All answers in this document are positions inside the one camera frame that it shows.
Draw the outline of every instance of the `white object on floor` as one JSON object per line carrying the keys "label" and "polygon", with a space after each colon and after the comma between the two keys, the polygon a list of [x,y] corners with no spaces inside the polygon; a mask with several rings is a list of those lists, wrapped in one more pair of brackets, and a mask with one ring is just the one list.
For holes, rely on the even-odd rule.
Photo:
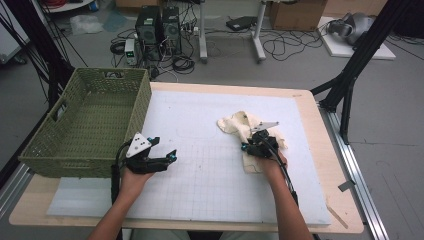
{"label": "white object on floor", "polygon": [[[323,26],[324,24],[335,20],[331,17],[321,17],[321,20],[318,23],[318,27]],[[319,31],[324,41],[324,45],[327,48],[330,56],[332,57],[351,57],[353,55],[352,46],[349,45],[343,38],[339,37],[336,33],[330,34],[327,33],[326,29]],[[381,60],[394,60],[396,56],[386,47],[386,45],[381,44],[380,49],[374,54],[372,59],[381,59]]]}
{"label": "white object on floor", "polygon": [[[275,128],[290,146],[284,154],[305,221],[330,224],[294,99],[169,91],[153,91],[142,134],[161,138],[150,157],[177,149],[178,160],[149,180],[127,217],[276,223],[267,180],[244,172],[240,140],[216,126],[240,109],[280,123]],[[47,214],[101,217],[110,201],[110,179],[62,178]]]}

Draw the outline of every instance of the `concrete floor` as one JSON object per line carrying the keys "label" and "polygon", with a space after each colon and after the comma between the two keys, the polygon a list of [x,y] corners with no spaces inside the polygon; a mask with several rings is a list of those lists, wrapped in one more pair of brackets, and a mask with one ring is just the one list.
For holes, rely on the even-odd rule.
{"label": "concrete floor", "polygon": [[[66,21],[70,15],[81,13],[91,14],[80,9],[58,18]],[[109,13],[110,10],[101,10],[95,15],[105,22]],[[89,67],[110,67],[110,40],[118,32],[134,27],[134,21],[127,20],[123,24],[116,32],[70,36],[69,40]],[[248,37],[211,35],[207,39],[211,55],[208,63],[200,63],[196,49],[195,71],[177,75],[180,83],[312,89],[337,76],[348,62],[346,58],[330,57],[322,46],[306,49],[284,62],[267,55],[266,61],[257,64]],[[424,57],[423,45],[397,44]],[[420,240],[424,239],[424,188],[421,186],[424,180],[421,142],[424,65],[417,57],[390,43],[386,45],[395,53],[396,60],[372,60],[360,75],[353,95],[349,139],[389,238]],[[72,65],[82,67],[76,54],[67,48]],[[0,167],[3,167],[43,115],[47,104],[30,64],[0,65],[0,76]],[[165,73],[157,81],[175,82],[176,79]],[[316,100],[324,97],[325,94],[319,94]],[[10,211],[2,213],[0,239],[77,239],[85,238],[91,231],[75,227],[11,226]],[[361,235],[320,236],[322,239],[371,239],[368,230]]]}

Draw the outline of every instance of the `black pole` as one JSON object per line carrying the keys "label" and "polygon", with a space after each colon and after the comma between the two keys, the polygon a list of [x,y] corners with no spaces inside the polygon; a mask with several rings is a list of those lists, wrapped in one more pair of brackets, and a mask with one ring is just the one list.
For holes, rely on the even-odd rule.
{"label": "black pole", "polygon": [[388,0],[343,71],[336,78],[311,90],[316,95],[331,88],[325,99],[320,101],[320,106],[329,112],[335,112],[344,99],[340,134],[345,144],[349,144],[348,127],[355,81],[412,2]]}

